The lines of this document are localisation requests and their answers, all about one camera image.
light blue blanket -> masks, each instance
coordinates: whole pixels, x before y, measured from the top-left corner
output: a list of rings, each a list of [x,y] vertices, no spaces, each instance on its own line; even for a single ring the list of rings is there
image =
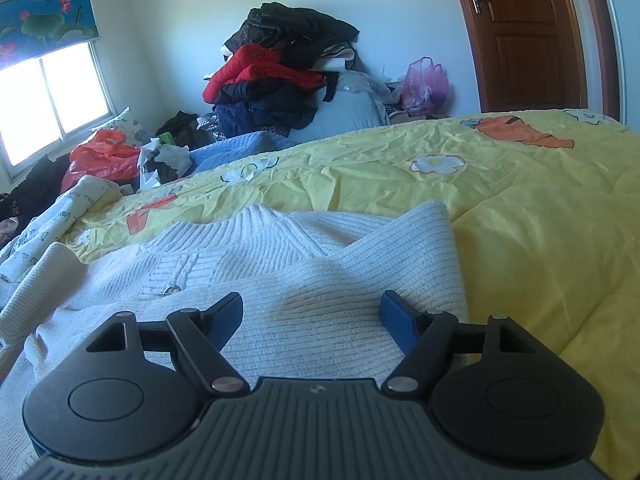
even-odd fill
[[[254,132],[232,137],[231,139],[219,140],[189,153],[195,168],[191,173],[215,170],[222,164],[228,164],[246,156],[279,152],[297,144],[293,140],[271,132]]]

black circular pad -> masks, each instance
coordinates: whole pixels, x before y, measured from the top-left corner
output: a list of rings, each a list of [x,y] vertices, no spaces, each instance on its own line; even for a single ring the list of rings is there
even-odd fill
[[[156,452],[184,434],[200,405],[180,374],[143,358],[55,368],[27,396],[24,427],[41,449],[66,460],[113,463]]]
[[[596,390],[540,354],[484,357],[446,375],[431,413],[454,441],[490,462],[543,468],[593,450],[604,418]]]
[[[69,407],[86,420],[109,422],[131,415],[144,399],[145,394],[136,383],[124,379],[96,379],[80,384],[71,392]]]
[[[511,378],[497,381],[486,390],[486,400],[498,413],[511,418],[542,418],[558,407],[558,394],[534,379]]]

white knit sweater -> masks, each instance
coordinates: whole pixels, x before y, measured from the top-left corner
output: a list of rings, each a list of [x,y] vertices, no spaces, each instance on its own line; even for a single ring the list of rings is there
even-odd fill
[[[182,292],[156,296],[171,285]],[[219,224],[176,224],[89,265],[54,244],[17,290],[10,295],[7,287],[0,288],[0,364],[12,362],[23,341],[24,351],[0,387],[2,480],[33,460],[20,419],[28,389],[119,310],[159,320],[240,292],[244,319],[223,354],[250,383],[259,376],[384,379],[402,358],[379,321],[389,288],[419,310],[467,318],[439,202],[394,220],[250,206]]]

white wall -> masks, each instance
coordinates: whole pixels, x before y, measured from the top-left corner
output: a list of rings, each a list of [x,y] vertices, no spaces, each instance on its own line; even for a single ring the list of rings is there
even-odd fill
[[[161,89],[172,112],[207,112],[202,76],[223,63],[220,46],[252,7],[278,1],[312,7],[360,30],[356,49],[373,74],[398,78],[412,61],[431,56],[452,83],[450,115],[480,109],[459,0],[131,0]]]
[[[609,0],[620,66],[621,121],[640,134],[640,0]]]
[[[100,31],[95,41],[98,63],[116,110],[130,106],[145,128],[155,131],[169,115],[128,0],[92,0],[92,6]],[[13,186],[0,171],[0,192]]]

green item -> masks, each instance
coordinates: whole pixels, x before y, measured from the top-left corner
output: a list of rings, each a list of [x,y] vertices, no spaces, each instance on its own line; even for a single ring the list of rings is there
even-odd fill
[[[174,136],[172,136],[172,134],[170,134],[169,132],[158,135],[158,139],[160,139],[161,144],[170,144],[172,146],[175,146]]]

